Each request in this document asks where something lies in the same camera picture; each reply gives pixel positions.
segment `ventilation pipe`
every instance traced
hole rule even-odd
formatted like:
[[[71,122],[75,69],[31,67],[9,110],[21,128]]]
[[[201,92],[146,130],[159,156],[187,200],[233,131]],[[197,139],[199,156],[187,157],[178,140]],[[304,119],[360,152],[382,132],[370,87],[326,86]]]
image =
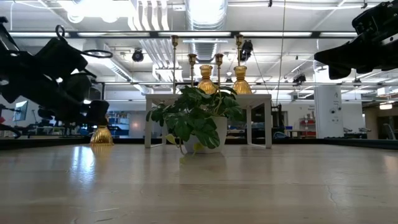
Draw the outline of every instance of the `ventilation pipe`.
[[[185,0],[189,30],[223,30],[226,24],[228,0]],[[198,63],[210,63],[219,44],[190,44]]]

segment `potted plant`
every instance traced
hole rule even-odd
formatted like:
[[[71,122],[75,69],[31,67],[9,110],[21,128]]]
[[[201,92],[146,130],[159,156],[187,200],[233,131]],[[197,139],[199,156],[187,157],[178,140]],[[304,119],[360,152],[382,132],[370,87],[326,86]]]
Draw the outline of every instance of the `potted plant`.
[[[182,141],[189,153],[219,152],[225,144],[227,119],[243,120],[243,112],[236,101],[236,92],[230,87],[215,85],[217,92],[207,95],[199,88],[185,86],[172,105],[164,103],[153,107],[149,119],[167,125],[167,139],[182,150]]]

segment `white table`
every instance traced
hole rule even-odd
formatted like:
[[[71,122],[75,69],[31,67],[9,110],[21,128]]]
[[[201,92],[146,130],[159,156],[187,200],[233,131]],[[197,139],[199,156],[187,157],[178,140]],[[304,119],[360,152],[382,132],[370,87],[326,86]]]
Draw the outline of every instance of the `white table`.
[[[146,95],[146,111],[152,108],[152,104],[158,105],[163,102],[166,105],[171,105],[179,97],[178,94],[148,94]],[[248,125],[248,144],[252,144],[252,132],[251,132],[251,109],[264,104],[265,114],[265,130],[266,130],[266,145],[260,146],[270,149],[272,147],[272,116],[271,116],[271,95],[270,94],[253,94],[253,95],[237,95],[236,101],[242,107],[246,109],[247,125]],[[145,125],[145,148],[156,147],[159,145],[166,144],[167,128],[166,125],[162,129],[162,144],[152,146],[150,143],[152,137],[152,121],[149,120]]]

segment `brass candle holder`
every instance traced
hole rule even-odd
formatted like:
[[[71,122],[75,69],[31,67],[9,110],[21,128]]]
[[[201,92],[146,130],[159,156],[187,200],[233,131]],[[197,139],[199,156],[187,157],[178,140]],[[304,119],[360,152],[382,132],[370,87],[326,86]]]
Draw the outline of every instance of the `brass candle holder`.
[[[213,67],[211,65],[202,65],[200,67],[201,81],[198,88],[203,90],[206,94],[213,94],[216,92],[214,83],[210,80],[212,69]]]
[[[177,35],[172,35],[172,44],[173,44],[173,94],[175,94],[175,52],[177,50],[177,45],[178,45],[178,36]]]
[[[216,65],[217,65],[217,69],[218,69],[218,87],[220,87],[221,85],[221,64],[223,63],[223,54],[216,54]]]
[[[236,82],[234,83],[233,89],[237,94],[252,94],[249,84],[244,79],[247,69],[246,66],[234,67]]]
[[[189,64],[191,65],[191,87],[193,87],[193,66],[197,62],[197,55],[195,54],[188,54]]]
[[[91,137],[92,146],[113,146],[112,134],[106,125],[98,125],[98,129]]]
[[[246,76],[246,66],[241,66],[241,45],[243,42],[243,35],[235,36],[235,43],[238,46],[238,66],[234,67],[236,82],[234,83],[233,89],[237,94],[252,94],[251,88],[247,81],[244,79]]]

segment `green leaf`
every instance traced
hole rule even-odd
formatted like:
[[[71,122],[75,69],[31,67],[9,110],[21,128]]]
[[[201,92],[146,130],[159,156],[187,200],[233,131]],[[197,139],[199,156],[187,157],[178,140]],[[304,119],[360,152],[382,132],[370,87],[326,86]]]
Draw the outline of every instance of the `green leaf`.
[[[200,143],[209,149],[214,149],[220,145],[220,138],[215,130],[207,132],[195,130],[195,135]]]
[[[227,118],[233,121],[244,121],[243,111],[238,106],[227,108],[225,111]]]
[[[205,121],[206,121],[206,124],[210,125],[212,129],[214,129],[214,130],[217,129],[217,125],[216,125],[216,123],[214,123],[213,119],[208,118]]]
[[[211,96],[210,95],[207,95],[203,90],[201,90],[201,89],[199,89],[199,88],[194,88],[195,89],[195,91],[201,96],[201,97],[203,97],[204,99],[209,99],[209,98],[211,98]]]
[[[177,144],[177,143],[175,143],[175,137],[173,134],[166,135],[166,139],[172,144]]]
[[[193,119],[205,119],[210,117],[211,114],[209,114],[208,112],[200,109],[200,108],[193,108],[190,112],[189,112],[189,117],[193,118]]]
[[[183,116],[177,118],[174,131],[175,134],[183,141],[188,141],[192,132],[192,128],[188,125],[187,118],[184,118]]]

